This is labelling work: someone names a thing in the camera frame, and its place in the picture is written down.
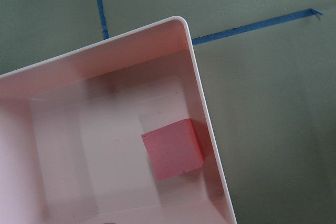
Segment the red foam block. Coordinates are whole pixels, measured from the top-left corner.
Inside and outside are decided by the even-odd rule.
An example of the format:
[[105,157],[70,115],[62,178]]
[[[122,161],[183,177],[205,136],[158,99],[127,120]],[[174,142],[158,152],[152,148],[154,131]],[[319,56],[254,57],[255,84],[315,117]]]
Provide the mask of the red foam block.
[[204,154],[191,119],[183,119],[141,135],[156,180],[201,168]]

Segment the pink plastic bin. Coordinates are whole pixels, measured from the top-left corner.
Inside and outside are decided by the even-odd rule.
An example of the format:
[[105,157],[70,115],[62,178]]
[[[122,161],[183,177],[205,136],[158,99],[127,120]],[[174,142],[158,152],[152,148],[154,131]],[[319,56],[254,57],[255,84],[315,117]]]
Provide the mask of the pink plastic bin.
[[[180,16],[1,75],[1,223],[236,223],[199,75]],[[204,164],[158,181],[183,119]]]

